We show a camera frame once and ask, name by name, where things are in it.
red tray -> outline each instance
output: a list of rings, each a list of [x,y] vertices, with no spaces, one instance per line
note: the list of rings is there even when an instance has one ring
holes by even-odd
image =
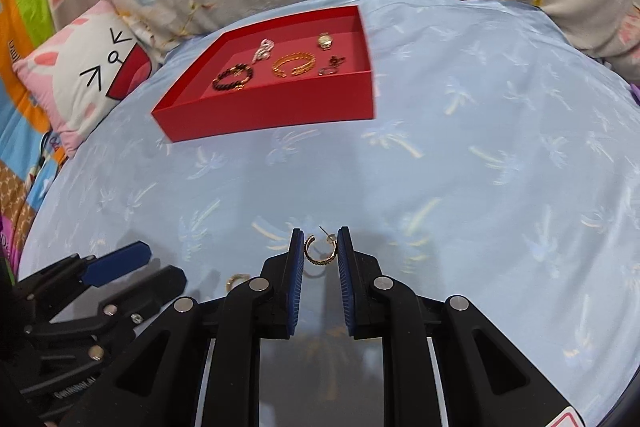
[[[318,47],[320,33],[329,33],[330,50]],[[275,47],[271,58],[253,64],[254,77],[241,90],[211,87],[221,72],[238,63],[251,64],[263,39]],[[285,78],[271,67],[280,57],[309,52],[316,66]],[[345,57],[339,73],[318,75],[332,55]],[[223,33],[187,69],[152,111],[172,141],[232,132],[374,117],[371,65],[357,6],[327,8],[278,17]]]

cat face pillow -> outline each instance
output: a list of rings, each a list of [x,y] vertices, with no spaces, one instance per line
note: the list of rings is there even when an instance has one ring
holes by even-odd
[[[107,0],[14,64],[69,157],[155,64]]]

black beaded bracelet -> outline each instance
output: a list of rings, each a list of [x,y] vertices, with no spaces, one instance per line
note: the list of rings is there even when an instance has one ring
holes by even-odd
[[[246,77],[242,80],[235,80],[234,82],[230,82],[228,84],[220,84],[220,80],[228,77],[230,74],[233,76],[238,76],[244,71],[246,73]],[[244,84],[247,84],[254,77],[254,68],[251,68],[247,64],[236,64],[233,68],[229,68],[228,70],[220,73],[216,79],[211,84],[213,89],[218,91],[227,91],[229,89],[242,89]]]

sticker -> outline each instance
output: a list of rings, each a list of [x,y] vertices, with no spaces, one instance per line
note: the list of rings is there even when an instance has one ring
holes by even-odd
[[[573,407],[567,407],[546,427],[584,427],[584,423]]]

blue gripper pad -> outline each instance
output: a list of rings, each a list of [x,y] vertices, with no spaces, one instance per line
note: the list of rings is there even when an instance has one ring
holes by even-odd
[[[305,234],[302,230],[294,230],[289,247],[289,259],[287,260],[287,274],[289,287],[287,295],[287,331],[293,335],[298,323],[300,311],[300,292],[302,292],[302,269],[305,264],[304,248]]]
[[[340,229],[338,231],[338,271],[340,272],[340,289],[342,291],[342,307],[344,308],[344,324],[347,326],[349,336],[352,337],[354,335],[355,328],[353,283],[351,282],[351,273],[349,270],[349,261],[347,259],[346,252],[344,232]]]
[[[150,259],[149,245],[142,241],[136,241],[93,261],[82,274],[81,281],[90,286],[104,286],[145,266]]]

